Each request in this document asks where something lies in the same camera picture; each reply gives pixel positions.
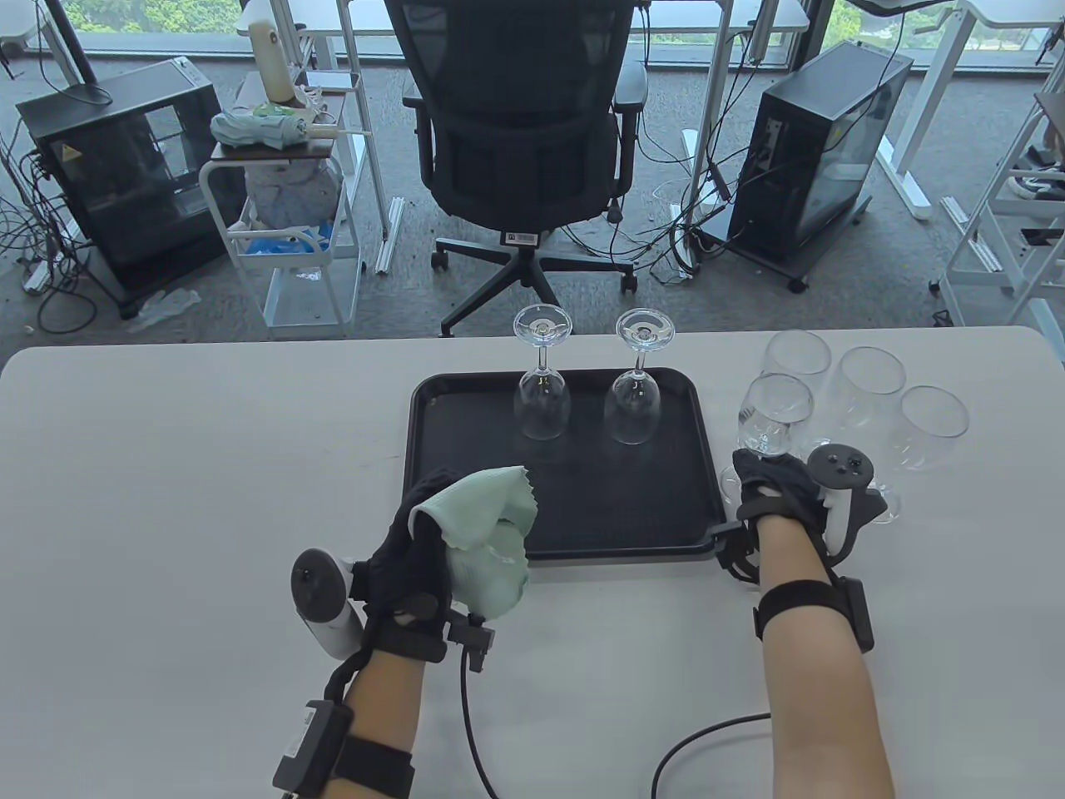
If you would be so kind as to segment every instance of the gray carpet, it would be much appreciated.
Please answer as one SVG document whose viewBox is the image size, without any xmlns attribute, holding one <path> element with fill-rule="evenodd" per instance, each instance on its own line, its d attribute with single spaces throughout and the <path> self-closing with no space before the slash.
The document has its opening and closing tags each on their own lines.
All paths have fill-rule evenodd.
<svg viewBox="0 0 1065 799">
<path fill-rule="evenodd" d="M 59 77 L 54 65 L 49 72 Z M 140 66 L 131 61 L 100 61 L 101 76 Z M 215 83 L 223 104 L 231 101 L 250 63 L 203 62 L 199 64 Z M 5 137 L 15 128 L 14 102 L 47 91 L 34 61 L 15 62 L 22 75 L 14 82 L 3 81 L 4 96 L 12 102 L 0 110 L 0 130 Z M 474 239 L 486 242 L 495 234 L 460 219 L 447 217 L 433 203 L 421 184 L 411 112 L 399 99 L 408 80 L 405 69 L 372 67 L 365 70 L 373 124 L 379 142 L 387 192 L 407 198 L 403 227 L 392 272 L 364 275 L 356 317 L 359 338 L 403 338 L 435 336 L 440 320 L 455 305 L 471 294 L 493 273 L 493 266 L 461 257 L 452 257 L 452 268 L 433 274 L 428 256 L 435 235 Z M 750 138 L 758 99 L 777 77 L 755 76 L 723 126 L 719 156 L 743 147 Z M 740 85 L 747 80 L 740 78 Z M 704 74 L 698 71 L 654 71 L 646 125 L 651 135 L 665 147 L 681 150 L 679 130 L 698 127 L 702 105 Z M 897 133 L 916 93 L 918 82 L 906 87 L 892 120 Z M 1022 115 L 1030 107 L 1032 93 L 1039 83 L 1032 79 L 955 80 L 928 137 L 914 172 L 931 196 L 953 194 L 965 207 L 971 207 L 995 167 L 996 160 L 1015 134 Z M 22 136 L 16 152 L 28 147 Z M 644 143 L 650 154 L 654 145 Z M 723 169 L 732 178 L 740 166 L 734 159 Z M 679 196 L 685 173 L 681 166 L 652 163 L 637 153 L 634 187 L 625 205 L 623 232 L 635 239 L 640 231 L 669 221 L 666 199 Z M 941 209 L 935 218 L 919 224 L 906 212 L 879 166 L 873 166 L 869 182 L 873 202 L 864 224 L 849 230 L 838 246 L 810 276 L 810 290 L 796 296 L 784 281 L 763 274 L 750 263 L 725 255 L 704 268 L 694 279 L 678 287 L 663 287 L 640 273 L 640 289 L 635 298 L 622 296 L 619 280 L 606 275 L 552 276 L 551 281 L 562 305 L 574 317 L 578 332 L 607 332 L 625 308 L 646 305 L 667 311 L 681 330 L 752 330 L 785 327 L 851 328 L 905 327 L 931 324 L 931 314 L 941 305 L 931 297 L 927 282 L 944 265 L 955 234 Z M 376 212 L 370 202 L 368 169 L 363 178 L 359 225 L 373 263 L 379 232 Z M 0 182 L 0 191 L 10 196 L 10 186 Z M 588 243 L 606 248 L 612 228 L 599 219 L 574 227 Z M 552 245 L 574 249 L 556 233 Z M 616 249 L 627 246 L 619 237 Z M 115 309 L 92 287 L 87 290 L 99 303 L 97 320 L 84 331 L 52 337 L 35 329 L 39 299 L 20 289 L 21 270 L 11 259 L 0 256 L 0 363 L 28 346 L 48 344 L 116 344 L 181 341 L 256 341 L 265 338 L 265 329 L 256 308 L 240 290 L 233 268 L 219 261 L 190 276 L 182 284 L 195 289 L 202 301 L 179 317 L 161 322 L 147 330 L 130 333 Z M 532 301 L 529 289 L 514 287 L 455 328 L 458 336 L 506 336 L 513 314 Z M 981 312 L 987 314 L 987 307 Z M 77 300 L 59 297 L 48 308 L 50 326 L 77 324 L 85 308 Z"/>
</svg>

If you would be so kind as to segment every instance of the computer case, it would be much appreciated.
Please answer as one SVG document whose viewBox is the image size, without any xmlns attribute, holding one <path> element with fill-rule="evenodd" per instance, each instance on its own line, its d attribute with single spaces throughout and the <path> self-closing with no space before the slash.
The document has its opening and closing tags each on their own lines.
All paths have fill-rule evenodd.
<svg viewBox="0 0 1065 799">
<path fill-rule="evenodd" d="M 18 111 L 75 221 L 135 298 L 226 251 L 199 187 L 218 99 L 184 58 L 99 86 L 109 104 L 58 93 Z M 240 174 L 219 170 L 212 187 L 227 222 L 235 222 L 245 198 Z"/>
<path fill-rule="evenodd" d="M 728 241 L 780 261 L 852 207 L 912 65 L 845 43 L 766 89 Z"/>
</svg>

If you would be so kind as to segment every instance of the office chair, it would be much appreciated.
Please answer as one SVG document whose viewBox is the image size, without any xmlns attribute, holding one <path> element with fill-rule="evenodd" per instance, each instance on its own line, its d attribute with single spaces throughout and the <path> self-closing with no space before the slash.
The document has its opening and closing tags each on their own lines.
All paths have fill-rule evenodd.
<svg viewBox="0 0 1065 799">
<path fill-rule="evenodd" d="M 630 261 L 539 250 L 544 231 L 607 210 L 621 221 L 648 99 L 643 65 L 622 69 L 636 2 L 384 1 L 414 78 L 403 102 L 422 182 L 448 214 L 499 231 L 499 246 L 436 240 L 436 270 L 448 252 L 503 267 L 441 336 L 515 282 L 558 305 L 545 272 L 620 272 L 622 292 L 636 292 Z"/>
</svg>

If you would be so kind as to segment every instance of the chair base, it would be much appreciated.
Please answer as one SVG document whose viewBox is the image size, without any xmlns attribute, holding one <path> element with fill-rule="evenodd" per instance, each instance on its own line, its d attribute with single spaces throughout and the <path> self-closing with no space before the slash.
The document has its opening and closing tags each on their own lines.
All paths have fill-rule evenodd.
<svg viewBox="0 0 1065 799">
<path fill-rule="evenodd" d="M 621 273 L 621 291 L 623 293 L 632 290 L 635 294 L 637 288 L 637 279 L 634 274 L 635 264 L 632 261 L 561 252 L 541 252 L 532 247 L 503 247 L 464 242 L 458 239 L 437 239 L 436 252 L 432 258 L 435 268 L 447 268 L 445 252 L 469 256 L 478 261 L 498 264 L 503 268 L 440 323 L 440 335 L 443 338 L 450 338 L 452 328 L 455 325 L 517 282 L 536 291 L 541 301 L 558 305 L 558 297 L 552 291 L 551 283 L 547 282 L 547 277 L 544 274 L 546 272 Z"/>
</svg>

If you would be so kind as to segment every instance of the wine glass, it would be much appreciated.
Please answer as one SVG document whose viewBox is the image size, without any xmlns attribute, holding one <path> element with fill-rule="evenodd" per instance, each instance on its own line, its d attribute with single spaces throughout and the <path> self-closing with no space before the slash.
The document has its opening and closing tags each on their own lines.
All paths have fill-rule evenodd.
<svg viewBox="0 0 1065 799">
<path fill-rule="evenodd" d="M 806 384 L 791 375 L 760 375 L 740 405 L 737 443 L 760 455 L 783 455 L 800 439 L 812 415 L 814 394 Z M 739 505 L 742 485 L 735 467 L 721 472 L 719 484 L 724 498 Z"/>
<path fill-rule="evenodd" d="M 761 358 L 761 374 L 798 377 L 816 396 L 831 365 L 832 349 L 820 336 L 807 330 L 781 330 L 769 340 Z"/>
<path fill-rule="evenodd" d="M 919 471 L 944 460 L 968 430 L 961 399 L 935 386 L 914 386 L 899 401 L 888 440 L 896 464 Z"/>
<path fill-rule="evenodd" d="M 558 372 L 547 369 L 547 347 L 561 344 L 572 330 L 570 314 L 556 305 L 530 305 L 514 316 L 514 336 L 540 350 L 536 369 L 522 376 L 514 391 L 518 426 L 537 441 L 558 438 L 570 422 L 570 389 Z"/>
<path fill-rule="evenodd" d="M 887 524 L 902 512 L 902 498 L 885 484 L 888 428 L 897 413 L 906 370 L 890 353 L 879 347 L 854 347 L 839 359 L 829 386 L 828 440 L 851 444 L 872 456 L 876 474 L 870 488 L 884 496 L 887 510 L 873 519 Z"/>
<path fill-rule="evenodd" d="M 606 394 L 604 423 L 615 441 L 642 444 L 654 436 L 661 419 L 658 384 L 643 371 L 648 353 L 669 346 L 676 328 L 661 311 L 634 308 L 618 319 L 618 336 L 636 350 L 636 368 L 625 372 Z"/>
</svg>

